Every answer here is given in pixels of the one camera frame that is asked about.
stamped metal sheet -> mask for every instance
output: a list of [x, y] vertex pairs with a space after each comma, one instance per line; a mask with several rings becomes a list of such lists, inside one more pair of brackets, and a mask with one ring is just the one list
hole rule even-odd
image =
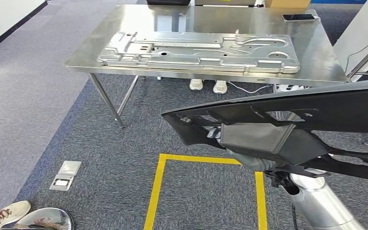
[[98, 57], [102, 65], [159, 69], [296, 73], [288, 35], [118, 31]]

yellow tape square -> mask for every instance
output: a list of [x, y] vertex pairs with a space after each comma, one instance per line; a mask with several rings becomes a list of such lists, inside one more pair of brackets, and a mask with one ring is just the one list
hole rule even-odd
[[[219, 158], [219, 157], [197, 157], [185, 155], [173, 155], [160, 153], [159, 162], [157, 164], [156, 174], [154, 176], [153, 188], [151, 190], [149, 208], [146, 215], [144, 230], [152, 230], [154, 218], [156, 217], [157, 202], [161, 190], [161, 181], [163, 179], [164, 167], [167, 160], [174, 161], [192, 161], [216, 164], [240, 164], [235, 159]], [[258, 230], [267, 230], [266, 217], [266, 201], [265, 201], [265, 186], [263, 182], [263, 173], [255, 172], [256, 196], [257, 196], [257, 226]]]

silver cylinder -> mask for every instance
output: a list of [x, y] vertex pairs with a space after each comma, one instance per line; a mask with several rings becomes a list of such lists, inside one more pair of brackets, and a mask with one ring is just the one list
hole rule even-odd
[[298, 187], [298, 193], [290, 194], [283, 189], [313, 230], [365, 230], [323, 177], [290, 174], [290, 178]]

black cable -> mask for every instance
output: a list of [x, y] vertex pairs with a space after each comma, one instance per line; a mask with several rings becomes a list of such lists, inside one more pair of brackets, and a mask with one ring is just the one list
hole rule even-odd
[[351, 54], [351, 55], [349, 55], [349, 56], [348, 56], [347, 61], [346, 61], [346, 66], [345, 66], [345, 73], [346, 73], [346, 71], [347, 71], [347, 69], [348, 69], [348, 65], [349, 65], [349, 58], [350, 58], [352, 55], [355, 55], [355, 54], [358, 54], [358, 53], [362, 52], [362, 51], [363, 51], [363, 50], [365, 50], [367, 47], [368, 47], [368, 45], [367, 45], [367, 46], [365, 46], [363, 49], [361, 49], [361, 50], [357, 51], [356, 53], [353, 53], [353, 54]]
[[298, 225], [297, 225], [297, 216], [296, 216], [296, 207], [294, 206], [294, 204], [292, 204], [292, 213], [293, 213], [293, 223], [294, 223], [294, 230], [298, 230]]
[[257, 8], [262, 8], [262, 7], [264, 7], [265, 5], [264, 5], [264, 2], [265, 2], [266, 0], [264, 0], [264, 1], [262, 1], [262, 3], [261, 4], [257, 4], [256, 5], [256, 7]]

black plastic part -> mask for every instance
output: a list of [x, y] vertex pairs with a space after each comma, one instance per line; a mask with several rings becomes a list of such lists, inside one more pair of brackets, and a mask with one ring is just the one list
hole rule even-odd
[[[303, 121], [276, 120], [269, 114], [274, 111], [293, 112]], [[368, 153], [330, 147], [311, 132], [368, 133], [368, 81], [202, 104], [167, 111], [162, 116], [187, 145], [225, 147], [236, 153], [284, 163], [274, 171], [310, 176], [304, 169], [314, 168], [368, 179], [368, 165], [343, 162], [328, 155], [356, 157], [368, 164]], [[281, 149], [272, 153], [230, 143], [222, 147], [216, 139], [207, 138], [208, 130], [204, 127], [235, 123], [295, 127]]]
[[190, 0], [147, 0], [148, 5], [188, 6]]
[[286, 21], [300, 21], [300, 20], [314, 20], [312, 14], [283, 14], [283, 18]]
[[278, 188], [280, 185], [291, 195], [297, 195], [299, 188], [290, 180], [290, 173], [281, 171], [265, 171], [265, 174], [272, 180], [272, 186]]

